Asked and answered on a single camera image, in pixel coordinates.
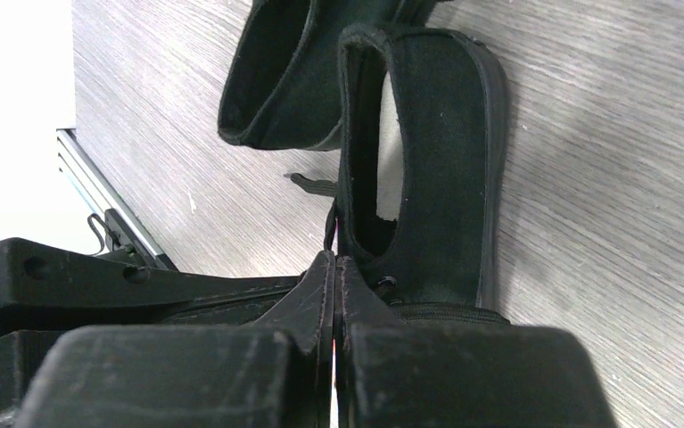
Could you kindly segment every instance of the black shoe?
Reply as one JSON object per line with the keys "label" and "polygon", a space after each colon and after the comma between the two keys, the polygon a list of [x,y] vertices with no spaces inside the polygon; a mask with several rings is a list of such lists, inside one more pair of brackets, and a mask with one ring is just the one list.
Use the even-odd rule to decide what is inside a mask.
{"label": "black shoe", "polygon": [[[359,25],[345,30],[340,43],[339,254],[351,256],[368,285],[392,305],[495,309],[509,106],[498,59],[480,42],[445,29]],[[387,71],[404,160],[394,221],[376,215]],[[334,224],[330,217],[326,246]]]}
{"label": "black shoe", "polygon": [[421,25],[444,0],[254,0],[218,112],[253,149],[339,148],[339,35],[356,22]]}

